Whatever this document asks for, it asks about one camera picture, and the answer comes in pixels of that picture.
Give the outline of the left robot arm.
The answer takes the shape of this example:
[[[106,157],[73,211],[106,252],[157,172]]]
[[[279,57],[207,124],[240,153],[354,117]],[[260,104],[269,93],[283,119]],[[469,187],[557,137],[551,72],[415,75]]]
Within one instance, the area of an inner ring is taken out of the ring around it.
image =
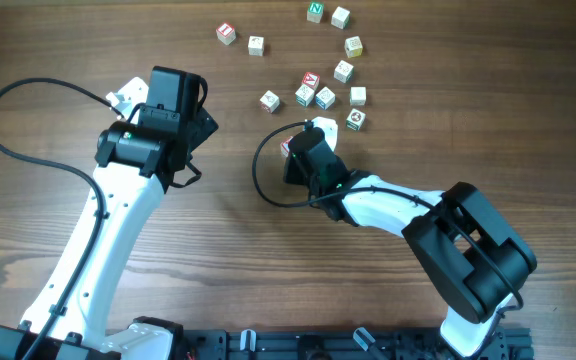
[[[0,98],[22,86],[16,81]],[[107,335],[119,278],[145,222],[174,176],[192,169],[192,152],[217,131],[204,108],[206,80],[153,68],[146,99],[133,101],[97,143],[91,175],[72,166],[12,151],[12,158],[72,173],[91,192],[46,286],[14,327],[0,325],[0,359],[183,359],[189,350],[180,324],[140,317]]]

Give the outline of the plain white wooden block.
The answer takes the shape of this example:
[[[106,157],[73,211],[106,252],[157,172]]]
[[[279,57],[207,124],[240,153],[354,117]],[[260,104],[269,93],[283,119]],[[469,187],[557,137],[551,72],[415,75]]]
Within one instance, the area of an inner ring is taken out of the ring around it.
[[[345,29],[350,20],[350,11],[338,6],[331,16],[331,24],[339,29]]]

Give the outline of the green edged picture block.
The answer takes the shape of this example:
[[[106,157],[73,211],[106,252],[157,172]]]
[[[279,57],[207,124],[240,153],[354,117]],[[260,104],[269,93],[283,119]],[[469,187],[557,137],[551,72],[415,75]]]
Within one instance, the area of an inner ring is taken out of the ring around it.
[[[312,102],[314,95],[315,91],[305,84],[301,84],[301,86],[295,92],[297,103],[303,107],[307,107]]]

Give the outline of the yellow edged wooden block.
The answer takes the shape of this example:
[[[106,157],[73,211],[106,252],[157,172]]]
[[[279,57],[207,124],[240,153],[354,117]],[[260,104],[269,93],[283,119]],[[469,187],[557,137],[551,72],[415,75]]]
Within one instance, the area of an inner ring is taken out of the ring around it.
[[[344,49],[348,58],[354,58],[362,55],[363,44],[359,36],[347,38],[344,42]]]

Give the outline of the red Y letter block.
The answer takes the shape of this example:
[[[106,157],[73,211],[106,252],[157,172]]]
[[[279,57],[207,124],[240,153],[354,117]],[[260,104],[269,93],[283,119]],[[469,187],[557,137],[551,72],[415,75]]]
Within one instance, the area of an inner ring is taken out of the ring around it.
[[[289,156],[290,153],[289,143],[292,139],[293,137],[290,136],[280,144],[281,154],[284,158],[287,158]]]

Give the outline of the red O letter block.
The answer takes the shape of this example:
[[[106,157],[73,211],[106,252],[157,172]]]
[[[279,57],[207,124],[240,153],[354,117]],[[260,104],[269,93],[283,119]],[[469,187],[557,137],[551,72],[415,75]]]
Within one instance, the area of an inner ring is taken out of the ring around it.
[[[268,113],[273,113],[280,105],[279,97],[272,91],[268,90],[259,100],[260,107]]]

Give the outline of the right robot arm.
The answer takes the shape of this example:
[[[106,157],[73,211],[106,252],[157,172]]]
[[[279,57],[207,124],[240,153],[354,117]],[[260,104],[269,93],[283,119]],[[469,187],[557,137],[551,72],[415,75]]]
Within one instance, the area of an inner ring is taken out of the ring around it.
[[[406,240],[448,305],[439,334],[456,355],[480,354],[501,318],[522,308],[536,256],[475,186],[421,191],[349,170],[318,127],[289,141],[284,181],[307,187],[310,203],[334,221]]]

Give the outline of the plain beige wooden block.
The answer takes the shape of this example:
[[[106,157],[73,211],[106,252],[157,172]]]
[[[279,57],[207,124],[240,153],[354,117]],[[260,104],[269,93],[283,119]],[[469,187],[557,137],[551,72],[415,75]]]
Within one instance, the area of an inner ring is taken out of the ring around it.
[[[353,106],[364,106],[367,101],[367,91],[365,87],[352,87],[350,89],[350,104]]]

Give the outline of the red I letter block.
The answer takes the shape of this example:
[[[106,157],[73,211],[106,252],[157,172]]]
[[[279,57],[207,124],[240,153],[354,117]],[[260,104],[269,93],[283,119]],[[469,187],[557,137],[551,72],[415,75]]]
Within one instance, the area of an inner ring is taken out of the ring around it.
[[[227,22],[216,28],[218,39],[225,45],[230,45],[236,39],[235,28]]]

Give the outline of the green brown circle block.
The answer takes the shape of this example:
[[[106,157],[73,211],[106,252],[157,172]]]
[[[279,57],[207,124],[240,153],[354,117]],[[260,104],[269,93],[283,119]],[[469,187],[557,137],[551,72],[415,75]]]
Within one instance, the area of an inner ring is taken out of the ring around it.
[[[352,109],[347,116],[346,126],[354,131],[359,131],[366,119],[366,114],[358,109]]]

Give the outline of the green N letter block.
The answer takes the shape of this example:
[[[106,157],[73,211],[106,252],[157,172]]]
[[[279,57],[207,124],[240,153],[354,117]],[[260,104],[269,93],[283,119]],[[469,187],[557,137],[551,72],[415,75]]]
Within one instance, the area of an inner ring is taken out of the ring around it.
[[[323,18],[324,4],[311,1],[307,8],[307,20],[313,23],[320,23]]]

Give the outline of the blue edged picture block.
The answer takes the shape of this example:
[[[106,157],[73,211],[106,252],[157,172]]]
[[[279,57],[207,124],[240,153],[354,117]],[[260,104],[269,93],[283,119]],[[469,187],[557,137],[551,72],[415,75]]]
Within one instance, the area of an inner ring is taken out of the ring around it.
[[[315,96],[316,104],[323,110],[328,110],[335,100],[335,93],[328,87],[323,87]]]

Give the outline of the white block behind finger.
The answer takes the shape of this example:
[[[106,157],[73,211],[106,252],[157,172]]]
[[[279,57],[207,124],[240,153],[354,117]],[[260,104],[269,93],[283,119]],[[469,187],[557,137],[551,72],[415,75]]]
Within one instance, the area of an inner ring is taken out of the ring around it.
[[[344,60],[341,60],[334,70],[334,78],[342,83],[347,83],[354,72],[354,66]]]

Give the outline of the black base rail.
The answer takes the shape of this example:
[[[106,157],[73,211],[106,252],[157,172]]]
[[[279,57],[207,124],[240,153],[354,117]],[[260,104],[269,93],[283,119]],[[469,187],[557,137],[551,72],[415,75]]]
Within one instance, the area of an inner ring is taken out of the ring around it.
[[[460,359],[435,328],[391,332],[242,332],[186,330],[188,359]]]

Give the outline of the red A letter block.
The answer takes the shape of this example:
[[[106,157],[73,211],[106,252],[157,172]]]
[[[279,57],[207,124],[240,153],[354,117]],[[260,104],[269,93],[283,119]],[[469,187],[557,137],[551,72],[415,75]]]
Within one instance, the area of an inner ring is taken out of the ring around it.
[[[317,73],[306,72],[302,78],[301,83],[316,91],[320,84],[320,79],[321,77]]]

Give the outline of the white number 2 block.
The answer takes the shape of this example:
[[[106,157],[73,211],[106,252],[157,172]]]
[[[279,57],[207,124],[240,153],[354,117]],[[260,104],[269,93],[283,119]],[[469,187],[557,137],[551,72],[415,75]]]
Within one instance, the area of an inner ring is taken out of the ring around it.
[[[248,41],[248,52],[251,56],[263,56],[264,38],[262,36],[250,36]]]

